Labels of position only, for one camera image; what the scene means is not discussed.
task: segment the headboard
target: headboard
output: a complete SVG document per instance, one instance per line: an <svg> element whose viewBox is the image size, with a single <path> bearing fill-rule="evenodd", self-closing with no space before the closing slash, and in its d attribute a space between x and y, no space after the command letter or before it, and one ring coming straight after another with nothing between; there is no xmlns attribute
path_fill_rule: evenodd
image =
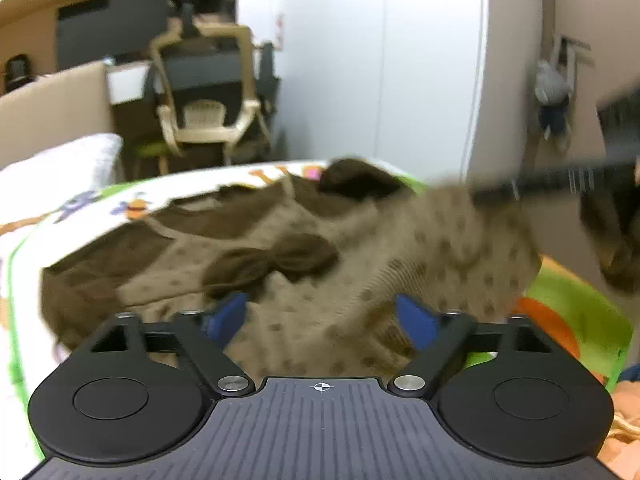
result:
<svg viewBox="0 0 640 480"><path fill-rule="evenodd" d="M105 65L57 72L0 96L0 170L88 134L114 132Z"/></svg>

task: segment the pillow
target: pillow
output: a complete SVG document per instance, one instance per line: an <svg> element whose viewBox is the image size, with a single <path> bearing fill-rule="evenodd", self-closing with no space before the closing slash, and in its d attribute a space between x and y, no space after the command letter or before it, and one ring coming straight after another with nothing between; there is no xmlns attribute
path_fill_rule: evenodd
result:
<svg viewBox="0 0 640 480"><path fill-rule="evenodd" d="M121 147L116 134L93 134L8 165L0 171L0 225L52 212L111 184Z"/></svg>

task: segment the floor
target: floor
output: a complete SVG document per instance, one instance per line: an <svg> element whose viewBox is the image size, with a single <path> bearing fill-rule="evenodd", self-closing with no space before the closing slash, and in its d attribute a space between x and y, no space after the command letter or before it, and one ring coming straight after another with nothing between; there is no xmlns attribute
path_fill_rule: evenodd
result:
<svg viewBox="0 0 640 480"><path fill-rule="evenodd" d="M535 165L598 158L604 144L596 116L597 103L640 80L640 0L555 0L555 29L591 45L578 66L572 139L566 157L541 143ZM640 329L640 297L620 296L607 288L590 243L578 220L576 200L545 201L529 208L543 253L592 283ZM640 360L637 330L629 362Z"/></svg>

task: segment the ribbed gray surface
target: ribbed gray surface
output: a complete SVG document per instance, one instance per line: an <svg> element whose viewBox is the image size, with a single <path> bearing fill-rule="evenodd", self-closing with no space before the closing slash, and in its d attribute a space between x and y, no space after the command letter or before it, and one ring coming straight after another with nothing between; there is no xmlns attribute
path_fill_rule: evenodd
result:
<svg viewBox="0 0 640 480"><path fill-rule="evenodd" d="M375 380L270 379L222 400L182 447L154 460L93 468L49 460L34 480L613 480L595 459L552 468L495 463L453 440L428 404Z"/></svg>

